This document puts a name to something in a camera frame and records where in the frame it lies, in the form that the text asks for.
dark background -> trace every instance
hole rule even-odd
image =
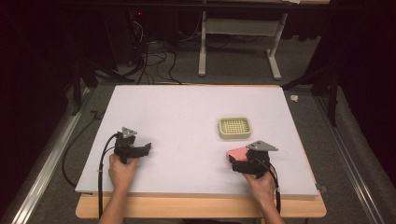
[[[337,64],[342,68],[337,70],[340,86],[395,185],[396,6],[390,0],[332,1],[335,6],[361,3],[368,6],[363,13],[336,17],[290,13],[283,37],[305,40],[323,35],[311,70],[330,64],[332,57],[342,59]],[[2,1],[0,8],[0,164],[1,179],[7,181],[1,185],[2,216],[64,114],[64,91],[72,82],[76,59],[82,55],[108,68],[116,62],[98,10],[64,10],[52,1],[23,0]],[[156,35],[176,45],[175,31],[190,32],[197,17],[148,12],[147,20],[158,28]],[[166,24],[172,28],[163,29]],[[97,52],[106,57],[97,57]]]

human hand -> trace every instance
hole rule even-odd
[[[263,206],[274,205],[275,181],[270,172],[266,172],[259,179],[248,174],[244,174],[244,177],[250,186],[253,197],[258,203],[261,203]]]
[[[120,190],[122,192],[127,192],[134,179],[134,170],[139,159],[134,158],[131,163],[124,164],[121,162],[119,156],[111,154],[109,160],[110,168],[108,169],[108,175],[113,183],[114,191]]]

yellow basket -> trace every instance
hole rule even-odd
[[[244,139],[251,135],[248,118],[222,118],[219,120],[219,136],[222,139]]]

pink block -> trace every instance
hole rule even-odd
[[[227,160],[230,160],[230,156],[234,157],[237,161],[247,161],[247,147],[239,147],[227,151]]]

white tabletop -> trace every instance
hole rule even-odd
[[[249,139],[223,140],[222,117],[248,117]],[[97,170],[107,139],[122,127],[137,131],[134,145],[152,144],[139,161],[130,192],[247,195],[245,178],[232,171],[227,150],[262,140],[269,152],[283,198],[318,195],[304,147],[278,86],[118,86],[76,191],[97,191]],[[115,140],[109,146],[114,147]],[[113,187],[105,157],[104,192]]]

